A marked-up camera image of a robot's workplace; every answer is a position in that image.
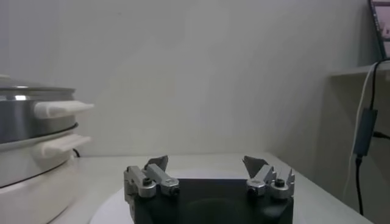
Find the white cooker base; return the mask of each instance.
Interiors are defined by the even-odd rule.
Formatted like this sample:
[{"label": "white cooker base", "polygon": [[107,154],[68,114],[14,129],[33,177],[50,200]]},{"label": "white cooker base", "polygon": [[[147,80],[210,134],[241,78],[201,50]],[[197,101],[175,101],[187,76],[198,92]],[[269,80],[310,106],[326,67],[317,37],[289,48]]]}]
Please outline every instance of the white cooker base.
[{"label": "white cooker base", "polygon": [[75,183],[75,162],[71,159],[35,178],[0,188],[1,223],[50,222],[71,203]]}]

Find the bolt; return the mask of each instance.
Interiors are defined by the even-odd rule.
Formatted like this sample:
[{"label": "bolt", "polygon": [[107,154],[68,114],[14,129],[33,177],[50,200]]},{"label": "bolt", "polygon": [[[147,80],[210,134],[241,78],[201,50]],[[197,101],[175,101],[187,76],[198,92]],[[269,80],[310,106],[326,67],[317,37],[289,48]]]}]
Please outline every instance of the bolt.
[{"label": "bolt", "polygon": [[147,178],[142,180],[142,185],[143,186],[149,186],[151,184],[152,184],[152,180],[149,177],[147,177]]},{"label": "bolt", "polygon": [[256,191],[256,189],[254,189],[254,188],[252,188],[252,187],[248,189],[248,192],[247,192],[247,193],[248,193],[248,196],[249,196],[249,197],[256,197],[256,196],[257,196],[257,191]]},{"label": "bolt", "polygon": [[285,186],[285,181],[282,179],[276,179],[275,180],[275,187],[284,187]]}]

